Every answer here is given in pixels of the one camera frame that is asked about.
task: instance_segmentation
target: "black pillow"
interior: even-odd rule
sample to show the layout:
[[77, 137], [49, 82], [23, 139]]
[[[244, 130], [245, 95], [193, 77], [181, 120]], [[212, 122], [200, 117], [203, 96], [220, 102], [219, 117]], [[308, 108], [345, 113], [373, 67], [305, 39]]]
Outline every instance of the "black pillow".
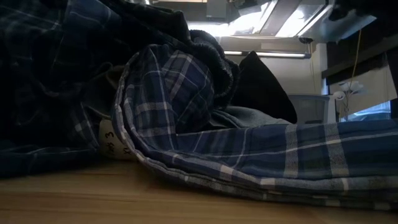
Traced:
[[238, 89], [232, 105], [257, 109], [274, 118], [297, 122], [297, 114], [274, 74], [255, 52], [243, 59]]

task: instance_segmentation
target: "gray fabric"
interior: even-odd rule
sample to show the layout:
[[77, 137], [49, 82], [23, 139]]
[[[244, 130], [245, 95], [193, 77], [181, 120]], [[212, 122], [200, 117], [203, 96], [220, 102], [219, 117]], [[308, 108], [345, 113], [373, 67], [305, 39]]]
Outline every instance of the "gray fabric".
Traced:
[[224, 111], [214, 110], [210, 120], [212, 129], [254, 128], [268, 124], [291, 123], [284, 119], [273, 118], [259, 110], [241, 106], [228, 106]]

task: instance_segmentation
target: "white tag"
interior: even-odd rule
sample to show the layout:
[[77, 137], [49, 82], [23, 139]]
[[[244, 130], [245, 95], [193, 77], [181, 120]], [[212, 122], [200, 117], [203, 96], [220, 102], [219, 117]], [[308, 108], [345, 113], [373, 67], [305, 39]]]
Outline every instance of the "white tag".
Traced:
[[99, 151], [113, 159], [137, 161], [131, 150], [125, 146], [114, 132], [112, 121], [102, 119], [99, 124]]

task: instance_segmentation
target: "wood grain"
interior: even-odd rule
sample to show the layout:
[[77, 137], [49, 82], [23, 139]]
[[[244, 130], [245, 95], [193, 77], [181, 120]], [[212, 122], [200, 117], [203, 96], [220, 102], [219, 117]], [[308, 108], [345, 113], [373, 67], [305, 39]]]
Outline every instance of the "wood grain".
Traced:
[[157, 180], [139, 164], [0, 180], [0, 223], [398, 223], [395, 213], [255, 202]]

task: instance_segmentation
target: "wooden desk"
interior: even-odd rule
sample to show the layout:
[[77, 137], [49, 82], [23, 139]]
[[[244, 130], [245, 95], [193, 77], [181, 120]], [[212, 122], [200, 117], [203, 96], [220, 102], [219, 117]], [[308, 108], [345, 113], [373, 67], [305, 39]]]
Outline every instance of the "wooden desk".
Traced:
[[255, 202], [157, 180], [139, 164], [0, 180], [1, 224], [398, 223], [395, 213]]

